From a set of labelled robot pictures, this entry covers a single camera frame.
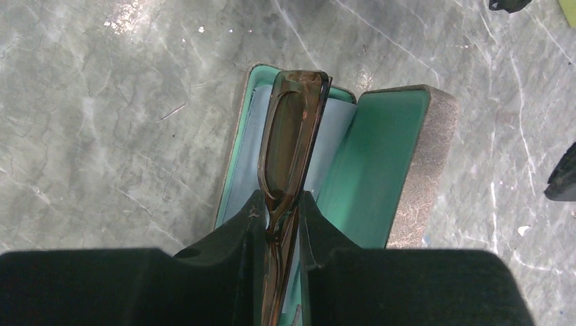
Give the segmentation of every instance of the green object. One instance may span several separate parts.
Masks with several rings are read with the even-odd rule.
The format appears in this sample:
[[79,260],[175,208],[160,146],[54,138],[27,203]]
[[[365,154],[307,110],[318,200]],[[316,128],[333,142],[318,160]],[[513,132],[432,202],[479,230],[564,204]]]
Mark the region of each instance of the green object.
[[[278,69],[259,65],[250,72],[242,102],[236,140],[242,139],[254,88],[272,85]],[[331,88],[330,98],[353,103],[352,94]],[[329,168],[317,204],[322,214],[364,248],[382,248],[388,240],[404,180],[430,103],[425,90],[379,90],[363,94],[342,144]],[[230,196],[232,174],[240,151],[234,142],[220,207]],[[223,221],[219,210],[216,226]],[[292,302],[280,325],[290,325],[300,304],[300,273]]]
[[576,27],[576,0],[558,0],[570,27]]

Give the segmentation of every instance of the marble surface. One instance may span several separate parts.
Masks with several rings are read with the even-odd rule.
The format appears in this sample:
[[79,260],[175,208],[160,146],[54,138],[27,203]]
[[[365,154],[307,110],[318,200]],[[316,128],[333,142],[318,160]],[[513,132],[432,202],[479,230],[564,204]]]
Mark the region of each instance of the marble surface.
[[0,2],[0,251],[174,253],[210,232],[234,90],[268,62],[457,97],[422,241],[497,253],[538,325],[574,325],[576,204],[542,191],[576,139],[576,30],[555,1],[487,2]]

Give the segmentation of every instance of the translucent brown frame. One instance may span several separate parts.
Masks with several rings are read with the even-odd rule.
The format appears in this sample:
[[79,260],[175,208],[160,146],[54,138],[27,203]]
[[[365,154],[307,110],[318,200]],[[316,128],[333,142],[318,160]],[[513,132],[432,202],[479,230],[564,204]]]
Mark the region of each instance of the translucent brown frame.
[[322,71],[281,71],[272,87],[258,161],[270,216],[262,325],[275,326],[280,319],[298,232],[298,200],[330,84]]

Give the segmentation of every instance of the brown eyeglasses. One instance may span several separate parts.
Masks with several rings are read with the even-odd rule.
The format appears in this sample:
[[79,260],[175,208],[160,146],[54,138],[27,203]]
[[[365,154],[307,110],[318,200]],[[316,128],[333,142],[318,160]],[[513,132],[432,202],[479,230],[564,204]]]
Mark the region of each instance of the brown eyeglasses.
[[275,326],[280,319],[298,232],[298,200],[331,81],[322,71],[281,71],[272,87],[258,162],[270,218],[262,325]]

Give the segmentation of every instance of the black object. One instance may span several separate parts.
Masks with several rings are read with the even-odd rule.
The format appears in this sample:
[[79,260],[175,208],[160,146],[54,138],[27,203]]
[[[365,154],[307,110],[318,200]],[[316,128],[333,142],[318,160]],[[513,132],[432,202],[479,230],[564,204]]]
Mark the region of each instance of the black object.
[[[258,325],[264,198],[174,258],[157,249],[8,253],[2,325]],[[361,249],[299,203],[304,325],[533,325],[491,253]]]
[[506,10],[508,14],[519,12],[524,9],[532,0],[490,0],[488,7],[492,11]]
[[546,198],[558,202],[576,202],[576,143],[562,156],[548,178]]

